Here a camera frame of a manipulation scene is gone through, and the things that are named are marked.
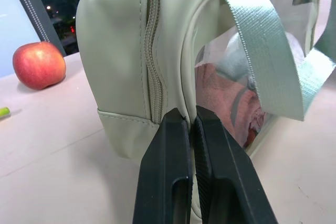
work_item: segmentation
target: pink fabric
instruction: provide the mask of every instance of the pink fabric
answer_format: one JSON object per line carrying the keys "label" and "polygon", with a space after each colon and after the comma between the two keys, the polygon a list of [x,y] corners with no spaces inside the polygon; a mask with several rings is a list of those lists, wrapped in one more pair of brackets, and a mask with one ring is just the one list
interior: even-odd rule
{"label": "pink fabric", "polygon": [[214,111],[223,126],[242,147],[253,142],[264,123],[257,94],[225,79],[208,63],[197,67],[196,103]]}

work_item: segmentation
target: window frame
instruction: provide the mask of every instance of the window frame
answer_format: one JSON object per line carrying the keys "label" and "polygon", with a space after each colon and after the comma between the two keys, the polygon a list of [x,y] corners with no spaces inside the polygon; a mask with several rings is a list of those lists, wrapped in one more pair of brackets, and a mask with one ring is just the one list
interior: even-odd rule
{"label": "window frame", "polygon": [[48,41],[54,44],[66,56],[60,39],[52,25],[47,11],[41,0],[20,0],[41,41]]}

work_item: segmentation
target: green marker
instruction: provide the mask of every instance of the green marker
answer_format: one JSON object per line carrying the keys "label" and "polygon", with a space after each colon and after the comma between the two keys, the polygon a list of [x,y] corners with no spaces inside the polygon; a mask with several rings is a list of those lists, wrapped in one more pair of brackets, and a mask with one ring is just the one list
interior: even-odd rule
{"label": "green marker", "polygon": [[8,114],[10,114],[10,110],[9,110],[9,108],[4,107],[4,108],[1,108],[1,109],[0,109],[0,117],[1,117],[1,116],[5,116],[5,115],[8,115]]}

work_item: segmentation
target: backpack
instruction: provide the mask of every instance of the backpack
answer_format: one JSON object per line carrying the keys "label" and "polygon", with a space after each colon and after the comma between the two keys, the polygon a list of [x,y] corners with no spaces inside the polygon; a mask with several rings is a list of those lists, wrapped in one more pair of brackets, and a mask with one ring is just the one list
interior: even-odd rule
{"label": "backpack", "polygon": [[[214,111],[248,154],[272,115],[303,120],[335,68],[332,7],[313,47],[319,0],[80,0],[77,39],[114,150],[140,163],[178,108]],[[192,220],[201,211],[193,190]]]}

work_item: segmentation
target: table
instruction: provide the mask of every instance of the table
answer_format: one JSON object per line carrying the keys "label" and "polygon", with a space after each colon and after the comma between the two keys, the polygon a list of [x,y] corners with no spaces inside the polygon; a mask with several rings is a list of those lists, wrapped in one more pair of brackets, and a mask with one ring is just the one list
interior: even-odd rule
{"label": "table", "polygon": [[[330,0],[323,6],[317,37]],[[59,85],[32,91],[0,79],[0,223],[128,224],[139,168],[116,156],[104,133],[79,54]],[[278,118],[253,156],[279,223],[335,223],[336,73],[304,123]]]}

